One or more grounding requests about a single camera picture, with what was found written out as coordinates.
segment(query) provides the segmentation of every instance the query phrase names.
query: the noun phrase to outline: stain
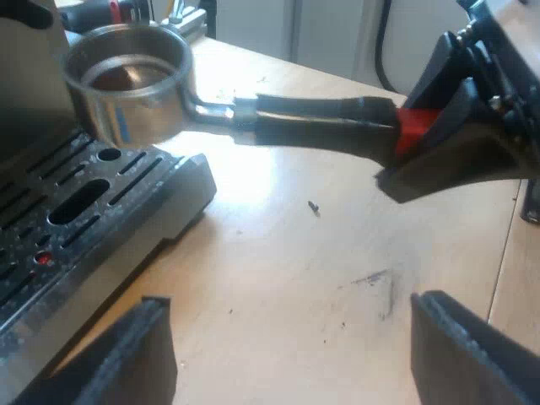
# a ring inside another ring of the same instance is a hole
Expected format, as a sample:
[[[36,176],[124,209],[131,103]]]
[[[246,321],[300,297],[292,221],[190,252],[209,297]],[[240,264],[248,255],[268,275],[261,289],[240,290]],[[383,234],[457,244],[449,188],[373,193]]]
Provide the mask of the stain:
[[[386,311],[379,314],[379,319],[384,321],[386,318],[392,315],[394,311],[394,306],[396,304],[397,289],[396,289],[396,276],[394,273],[391,273],[390,284],[388,285],[388,298]]]
[[[321,213],[319,212],[319,206],[317,204],[315,204],[314,202],[312,201],[308,201],[307,202],[307,205],[311,208],[311,211],[313,211],[313,214],[317,217],[317,218],[320,218],[321,217]]]
[[[371,287],[373,287],[375,284],[384,281],[384,284],[382,285],[385,287],[387,286],[387,293],[386,299],[382,298],[382,301],[386,302],[382,302],[382,304],[385,306],[385,309],[378,314],[381,321],[384,321],[388,317],[392,316],[392,312],[394,311],[394,306],[396,305],[397,298],[397,277],[398,276],[392,269],[387,268],[380,272],[372,273],[367,277],[359,278],[358,280],[354,280],[351,282],[351,284],[357,285],[369,284]]]
[[[372,273],[367,277],[359,278],[358,280],[351,281],[351,284],[362,284],[362,283],[368,283],[370,286],[374,286],[377,281],[381,279],[381,277],[387,275],[390,272],[390,270],[385,269],[381,270],[380,272]]]

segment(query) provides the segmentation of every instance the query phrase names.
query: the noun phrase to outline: black rubber handle grip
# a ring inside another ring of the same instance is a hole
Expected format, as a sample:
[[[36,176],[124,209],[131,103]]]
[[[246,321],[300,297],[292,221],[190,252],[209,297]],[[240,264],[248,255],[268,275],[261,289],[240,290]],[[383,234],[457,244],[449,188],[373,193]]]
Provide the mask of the black rubber handle grip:
[[[394,160],[400,128],[397,108],[390,99],[257,97],[255,134],[259,145],[334,150],[383,166]]]
[[[347,118],[396,126],[394,102],[383,97],[356,97],[352,99],[294,99],[258,94],[258,111],[291,116]]]
[[[284,116],[259,116],[255,135],[257,145],[334,150],[387,166],[394,160],[399,128],[369,121],[298,121]]]

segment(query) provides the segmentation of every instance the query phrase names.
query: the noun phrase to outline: portafilter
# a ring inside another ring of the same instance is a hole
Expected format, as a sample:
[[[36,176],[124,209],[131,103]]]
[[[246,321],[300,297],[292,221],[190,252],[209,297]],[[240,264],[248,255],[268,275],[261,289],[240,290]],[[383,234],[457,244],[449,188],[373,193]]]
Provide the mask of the portafilter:
[[[120,148],[161,143],[186,129],[208,131],[213,124],[242,143],[337,150],[385,164],[399,136],[396,107],[378,97],[200,100],[190,46],[170,26],[90,31],[64,57],[63,74],[84,129]]]

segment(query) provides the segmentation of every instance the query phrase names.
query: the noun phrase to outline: red handle part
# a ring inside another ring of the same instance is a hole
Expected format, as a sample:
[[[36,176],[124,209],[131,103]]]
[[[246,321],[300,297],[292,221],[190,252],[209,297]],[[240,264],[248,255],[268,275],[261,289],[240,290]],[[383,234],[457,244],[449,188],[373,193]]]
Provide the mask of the red handle part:
[[[401,137],[397,140],[396,156],[403,156],[419,141],[439,116],[439,110],[411,110],[398,108]]]
[[[111,17],[113,24],[121,24],[122,17],[120,15],[120,5],[118,0],[109,0],[109,7],[111,8]]]

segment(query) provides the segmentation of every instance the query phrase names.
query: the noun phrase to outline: black cable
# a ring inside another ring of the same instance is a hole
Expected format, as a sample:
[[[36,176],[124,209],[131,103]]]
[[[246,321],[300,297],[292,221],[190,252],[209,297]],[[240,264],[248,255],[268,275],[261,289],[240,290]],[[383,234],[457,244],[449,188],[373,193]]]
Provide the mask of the black cable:
[[[381,21],[379,23],[379,29],[377,31],[377,41],[375,43],[375,71],[379,81],[381,81],[382,87],[386,90],[396,91],[396,88],[392,86],[390,80],[385,73],[385,68],[382,65],[382,46],[385,41],[386,23],[388,22],[388,15],[390,14],[390,7],[392,0],[384,0],[381,12]]]
[[[201,0],[199,7],[206,11],[206,24],[208,27],[206,36],[208,38],[216,39],[216,15],[218,13],[217,0]]]

